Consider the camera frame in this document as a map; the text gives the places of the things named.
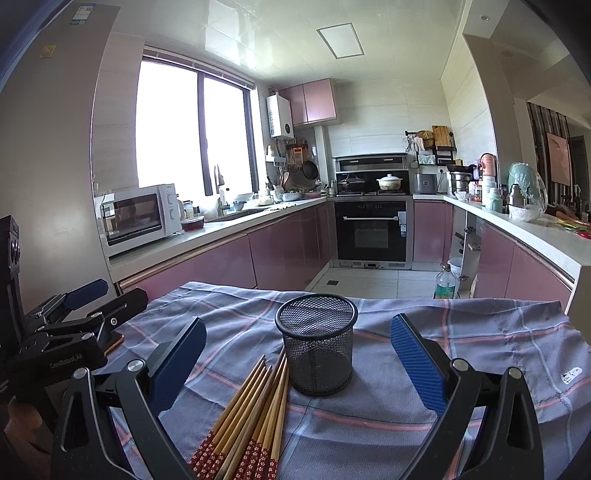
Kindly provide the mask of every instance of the frying pan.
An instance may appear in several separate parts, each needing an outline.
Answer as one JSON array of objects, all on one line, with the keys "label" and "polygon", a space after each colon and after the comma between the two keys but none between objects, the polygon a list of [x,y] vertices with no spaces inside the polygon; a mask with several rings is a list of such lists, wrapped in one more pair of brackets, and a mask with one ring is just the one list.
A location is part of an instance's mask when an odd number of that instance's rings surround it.
[{"label": "frying pan", "polygon": [[318,167],[311,160],[306,160],[301,167],[304,172],[304,177],[308,180],[315,180],[318,178]]}]

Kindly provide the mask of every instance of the mesh pen holder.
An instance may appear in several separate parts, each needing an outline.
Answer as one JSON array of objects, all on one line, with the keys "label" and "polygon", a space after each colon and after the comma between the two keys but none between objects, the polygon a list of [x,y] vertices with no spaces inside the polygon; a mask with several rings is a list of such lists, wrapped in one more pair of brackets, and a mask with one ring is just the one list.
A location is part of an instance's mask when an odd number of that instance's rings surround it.
[{"label": "mesh pen holder", "polygon": [[284,303],[275,315],[283,334],[290,380],[304,395],[323,397],[353,376],[357,307],[338,295],[311,294]]}]

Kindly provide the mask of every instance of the recessed ceiling light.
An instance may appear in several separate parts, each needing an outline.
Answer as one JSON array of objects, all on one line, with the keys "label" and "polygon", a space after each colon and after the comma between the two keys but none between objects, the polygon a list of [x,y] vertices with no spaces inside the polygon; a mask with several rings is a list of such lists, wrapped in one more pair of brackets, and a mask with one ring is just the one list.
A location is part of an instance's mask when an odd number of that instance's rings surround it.
[{"label": "recessed ceiling light", "polygon": [[319,28],[317,32],[336,59],[363,55],[363,49],[353,24],[345,23],[334,27]]}]

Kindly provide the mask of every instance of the plaid cloth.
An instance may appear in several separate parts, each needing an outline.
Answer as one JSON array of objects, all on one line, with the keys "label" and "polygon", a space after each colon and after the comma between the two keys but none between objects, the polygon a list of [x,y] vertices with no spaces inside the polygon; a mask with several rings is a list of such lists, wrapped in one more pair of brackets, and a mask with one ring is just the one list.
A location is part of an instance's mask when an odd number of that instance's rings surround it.
[{"label": "plaid cloth", "polygon": [[[103,371],[148,358],[195,316],[207,325],[207,345],[173,407],[160,419],[187,460],[197,449],[251,368],[281,350],[275,312],[301,292],[244,290],[188,283],[154,300],[119,328],[125,342]],[[389,342],[393,315],[404,312],[422,335],[438,341],[449,357],[475,369],[503,373],[516,365],[525,374],[544,445],[545,478],[556,479],[591,426],[591,355],[558,302],[513,300],[362,300],[355,325],[350,384],[326,398],[291,389],[279,477],[395,479],[403,472],[436,417],[423,407]],[[569,376],[580,369],[576,378]],[[446,478],[455,478],[478,432],[475,410]],[[136,475],[150,478],[120,410],[119,436]]]}]

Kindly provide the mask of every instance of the water heater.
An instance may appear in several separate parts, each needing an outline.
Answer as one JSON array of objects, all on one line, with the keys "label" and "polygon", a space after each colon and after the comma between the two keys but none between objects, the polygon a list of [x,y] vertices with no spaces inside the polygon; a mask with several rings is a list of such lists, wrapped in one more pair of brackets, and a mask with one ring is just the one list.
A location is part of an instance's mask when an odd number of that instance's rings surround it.
[{"label": "water heater", "polygon": [[267,111],[269,112],[271,136],[275,138],[294,138],[289,100],[279,96],[278,93],[271,95],[267,97]]}]

